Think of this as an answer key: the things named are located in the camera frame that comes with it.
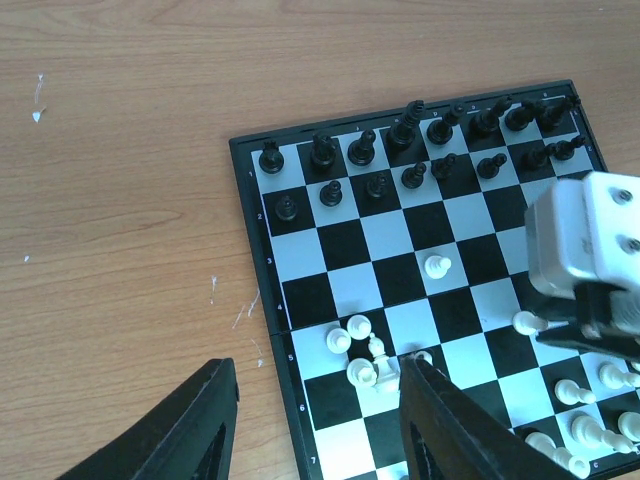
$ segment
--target chessboard border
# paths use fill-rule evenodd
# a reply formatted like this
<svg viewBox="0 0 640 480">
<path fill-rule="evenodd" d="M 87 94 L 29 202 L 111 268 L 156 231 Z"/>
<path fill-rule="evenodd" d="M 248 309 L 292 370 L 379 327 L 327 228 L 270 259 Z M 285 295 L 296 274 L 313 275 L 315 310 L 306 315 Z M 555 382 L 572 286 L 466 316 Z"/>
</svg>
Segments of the chessboard border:
<svg viewBox="0 0 640 480">
<path fill-rule="evenodd" d="M 558 80 L 553 82 L 540 83 L 536 85 L 529 85 L 524 87 L 516 87 L 516 88 L 504 88 L 498 91 L 490 91 L 480 94 L 473 95 L 465 95 L 462 97 L 458 97 L 460 101 L 465 103 L 472 102 L 475 100 L 487 100 L 493 97 L 500 97 L 507 94 L 522 94 L 534 90 L 544 90 L 550 88 L 569 88 L 574 95 L 578 95 L 578 92 L 575 88 L 575 85 L 572 80 Z M 443 106 L 450 105 L 454 99 L 446 99 L 446 100 L 437 100 L 433 102 L 429 102 L 427 104 L 428 109 L 441 108 Z M 306 447 L 310 447 L 309 440 L 311 440 L 313 444 L 313 448 L 315 450 L 315 441 L 312 439 L 304 438 L 304 431 L 301 422 L 300 412 L 298 411 L 299 404 L 301 404 L 298 399 L 295 398 L 295 387 L 293 385 L 293 379 L 291 378 L 290 368 L 287 362 L 288 352 L 293 351 L 293 346 L 290 345 L 289 348 L 285 346 L 285 343 L 290 343 L 285 338 L 286 335 L 290 335 L 290 332 L 280 332 L 279 324 L 278 324 L 278 315 L 276 311 L 276 305 L 274 302 L 274 295 L 271 289 L 271 282 L 269 279 L 269 273 L 267 271 L 267 267 L 264 262 L 263 252 L 264 248 L 261 241 L 261 235 L 258 231 L 257 222 L 255 221 L 256 214 L 254 212 L 254 205 L 252 203 L 251 192 L 249 188 L 247 188 L 247 177 L 245 175 L 247 164 L 252 167 L 252 158 L 251 152 L 247 151 L 243 146 L 247 143 L 253 143 L 257 141 L 264 141 L 270 138 L 277 138 L 282 136 L 296 135 L 314 130 L 324 130 L 331 129 L 339 126 L 344 126 L 347 124 L 362 122 L 362 121 L 370 121 L 376 119 L 382 119 L 385 117 L 389 118 L 397 118 L 404 112 L 405 107 L 395 108 L 390 110 L 383 110 L 378 112 L 369 112 L 359 115 L 351 115 L 346 117 L 341 117 L 333 120 L 325 120 L 320 122 L 306 123 L 303 125 L 293 126 L 293 127 L 285 127 L 279 128 L 275 130 L 270 130 L 267 132 L 256 133 L 243 135 L 240 137 L 235 137 L 229 140 L 229 148 L 231 150 L 231 158 L 233 163 L 233 168 L 235 172 L 236 182 L 238 185 L 238 193 L 240 196 L 240 203 L 242 206 L 242 211 L 244 215 L 244 221 L 247 228 L 247 236 L 249 237 L 249 244 L 251 247 L 251 255 L 253 257 L 253 264 L 256 271 L 256 277 L 258 279 L 258 286 L 260 291 L 262 292 L 262 303 L 264 307 L 264 315 L 267 322 L 267 328 L 269 330 L 269 337 L 271 341 L 271 347 L 273 350 L 273 357 L 276 365 L 276 370 L 278 372 L 278 379 L 280 383 L 280 390 L 282 392 L 282 399 L 285 406 L 285 414 L 287 416 L 287 422 L 289 424 L 289 432 L 291 435 L 291 442 L 294 449 L 294 454 L 296 458 L 296 464 L 298 466 L 298 473 L 300 474 L 301 479 L 312 479 L 315 477 L 315 473 L 311 471 L 310 465 L 308 463 L 308 459 L 310 457 L 310 453 L 314 453 L 314 451 L 309 452 Z M 602 170 L 608 171 L 607 166 L 605 165 L 604 159 L 602 157 L 602 153 L 598 144 L 596 142 L 595 136 L 591 129 L 591 125 L 587 120 L 586 112 L 584 111 L 584 107 L 581 105 L 578 107 L 577 112 L 580 115 L 580 119 L 584 124 L 586 129 L 586 133 L 591 140 L 591 145 L 594 149 L 594 158 L 592 158 L 592 163 L 594 164 L 594 170 Z M 630 472 L 632 470 L 636 470 L 640 467 L 640 458 L 635 462 L 631 462 L 627 465 L 622 465 L 619 467 L 613 467 L 612 469 L 606 471 L 600 471 L 598 473 L 592 474 L 589 478 L 592 479 L 605 479 L 612 478 L 615 476 L 622 475 L 624 473 Z"/>
</svg>

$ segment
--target wooden table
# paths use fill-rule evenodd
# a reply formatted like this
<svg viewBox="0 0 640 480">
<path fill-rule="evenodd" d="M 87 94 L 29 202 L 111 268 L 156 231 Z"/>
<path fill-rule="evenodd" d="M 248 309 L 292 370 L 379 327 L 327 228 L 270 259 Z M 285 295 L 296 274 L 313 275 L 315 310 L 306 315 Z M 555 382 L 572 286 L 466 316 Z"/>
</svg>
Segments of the wooden table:
<svg viewBox="0 0 640 480">
<path fill-rule="evenodd" d="M 230 356 L 232 477 L 297 478 L 228 139 L 572 78 L 638 174 L 639 23 L 636 0 L 0 1 L 0 477 L 62 473 Z"/>
</svg>

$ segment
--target table surface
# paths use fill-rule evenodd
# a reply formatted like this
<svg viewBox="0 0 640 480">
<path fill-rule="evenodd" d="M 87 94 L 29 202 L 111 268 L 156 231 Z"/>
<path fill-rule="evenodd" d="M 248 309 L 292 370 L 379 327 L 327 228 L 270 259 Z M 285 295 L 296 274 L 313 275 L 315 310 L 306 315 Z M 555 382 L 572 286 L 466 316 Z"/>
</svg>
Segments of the table surface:
<svg viewBox="0 0 640 480">
<path fill-rule="evenodd" d="M 636 0 L 0 0 L 0 477 L 62 473 L 233 357 L 232 478 L 297 478 L 228 139 L 572 78 L 639 174 L 639 22 Z"/>
</svg>

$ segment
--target black chessboard frame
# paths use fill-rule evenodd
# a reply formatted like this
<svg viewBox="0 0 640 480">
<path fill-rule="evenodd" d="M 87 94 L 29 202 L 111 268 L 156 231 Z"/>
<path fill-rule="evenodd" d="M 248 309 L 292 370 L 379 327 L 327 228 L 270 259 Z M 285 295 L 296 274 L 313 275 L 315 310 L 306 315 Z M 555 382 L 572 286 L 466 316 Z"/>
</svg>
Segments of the black chessboard frame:
<svg viewBox="0 0 640 480">
<path fill-rule="evenodd" d="M 427 104 L 427 109 L 444 109 L 454 101 L 465 102 L 469 110 L 479 109 L 474 102 L 478 102 L 484 108 L 488 102 L 495 101 L 504 95 L 512 95 L 514 102 L 522 99 L 544 99 L 556 95 L 567 95 L 573 93 L 577 95 L 576 89 L 571 80 L 562 80 L 544 83 L 529 87 L 507 89 L 497 92 L 484 93 L 461 97 L 459 99 L 448 99 Z M 292 443 L 296 455 L 296 461 L 300 478 L 321 479 L 322 473 L 315 452 L 315 442 L 308 416 L 301 415 L 304 412 L 306 399 L 302 389 L 302 380 L 295 366 L 295 351 L 291 336 L 282 335 L 287 333 L 289 324 L 280 289 L 277 291 L 274 286 L 279 286 L 276 269 L 273 268 L 273 252 L 271 251 L 269 233 L 267 231 L 267 219 L 263 212 L 261 194 L 257 188 L 254 165 L 251 152 L 261 150 L 263 142 L 268 139 L 276 140 L 278 145 L 288 145 L 293 143 L 311 141 L 313 133 L 322 130 L 332 137 L 365 129 L 377 129 L 392 126 L 397 118 L 404 112 L 402 108 L 344 117 L 336 120 L 329 120 L 317 123 L 305 124 L 302 126 L 272 130 L 264 133 L 247 135 L 233 138 L 229 141 L 233 166 L 235 170 L 238 191 L 244 212 L 245 224 L 247 226 L 251 252 L 256 269 L 258 285 L 262 293 L 262 302 L 269 330 L 273 355 L 282 391 L 283 401 L 289 423 Z M 582 107 L 576 109 L 574 120 L 578 125 L 578 130 L 588 136 L 589 157 L 595 170 L 606 171 L 606 166 L 602 155 L 595 141 L 591 127 L 587 121 L 586 114 Z M 597 472 L 593 472 L 589 478 L 605 479 L 625 472 L 635 470 L 640 467 L 640 457 L 619 466 L 611 465 L 608 468 L 602 465 Z"/>
</svg>

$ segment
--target black chess piece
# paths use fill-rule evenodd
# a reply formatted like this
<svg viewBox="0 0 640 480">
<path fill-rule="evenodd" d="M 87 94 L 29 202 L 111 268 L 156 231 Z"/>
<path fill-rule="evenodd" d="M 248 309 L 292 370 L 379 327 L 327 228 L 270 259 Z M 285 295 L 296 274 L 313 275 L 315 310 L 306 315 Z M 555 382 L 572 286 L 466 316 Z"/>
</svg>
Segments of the black chess piece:
<svg viewBox="0 0 640 480">
<path fill-rule="evenodd" d="M 489 180 L 498 175 L 500 167 L 505 163 L 507 163 L 507 156 L 504 153 L 498 153 L 493 157 L 480 160 L 476 170 L 478 171 L 478 175 Z"/>
<path fill-rule="evenodd" d="M 376 133 L 373 130 L 365 130 L 358 140 L 351 142 L 347 150 L 347 156 L 354 165 L 364 167 L 373 161 L 376 151 L 373 142 L 376 140 Z"/>
<path fill-rule="evenodd" d="M 576 148 L 582 147 L 586 141 L 587 139 L 582 135 L 575 136 L 568 142 L 566 140 L 560 140 L 556 143 L 557 149 L 554 157 L 556 157 L 557 160 L 569 160 L 573 158 Z"/>
<path fill-rule="evenodd" d="M 337 180 L 331 180 L 320 189 L 320 201 L 327 207 L 335 207 L 342 201 L 342 185 Z"/>
<path fill-rule="evenodd" d="M 489 110 L 477 113 L 471 119 L 469 128 L 478 137 L 488 137 L 500 128 L 500 117 L 513 105 L 511 95 L 502 97 Z"/>
<path fill-rule="evenodd" d="M 413 167 L 409 167 L 402 172 L 402 184 L 409 188 L 418 188 L 424 182 L 424 174 L 427 171 L 427 166 L 418 162 Z"/>
<path fill-rule="evenodd" d="M 576 95 L 564 97 L 555 107 L 545 107 L 538 115 L 538 126 L 544 132 L 550 132 L 562 122 L 565 113 L 580 105 L 580 99 Z"/>
<path fill-rule="evenodd" d="M 556 145 L 550 143 L 544 148 L 534 148 L 524 155 L 524 165 L 529 170 L 539 170 L 549 163 L 549 157 L 555 155 Z"/>
<path fill-rule="evenodd" d="M 328 170 L 336 160 L 336 145 L 329 135 L 316 133 L 311 148 L 311 164 L 317 170 Z"/>
<path fill-rule="evenodd" d="M 267 140 L 264 142 L 264 149 L 260 154 L 258 163 L 264 173 L 274 174 L 282 170 L 284 157 L 280 153 L 275 140 Z"/>
<path fill-rule="evenodd" d="M 463 103 L 454 103 L 440 120 L 431 122 L 427 128 L 427 138 L 431 143 L 444 145 L 453 137 L 453 127 L 458 125 L 466 108 Z"/>
<path fill-rule="evenodd" d="M 455 153 L 450 153 L 444 158 L 431 162 L 432 175 L 438 180 L 445 180 L 449 178 L 457 158 L 458 156 Z"/>
<path fill-rule="evenodd" d="M 507 113 L 507 116 L 504 117 L 504 124 L 509 130 L 520 132 L 527 128 L 543 109 L 542 102 L 523 100 L 518 108 L 514 108 Z"/>
<path fill-rule="evenodd" d="M 285 195 L 276 203 L 276 216 L 283 222 L 291 222 L 298 215 L 298 206 L 289 195 Z"/>
<path fill-rule="evenodd" d="M 378 173 L 367 181 L 367 195 L 373 199 L 379 199 L 387 194 L 387 177 L 384 173 Z"/>
<path fill-rule="evenodd" d="M 387 132 L 389 146 L 398 151 L 409 148 L 416 138 L 416 128 L 426 113 L 427 109 L 422 100 L 416 100 L 407 105 L 400 121 Z"/>
</svg>

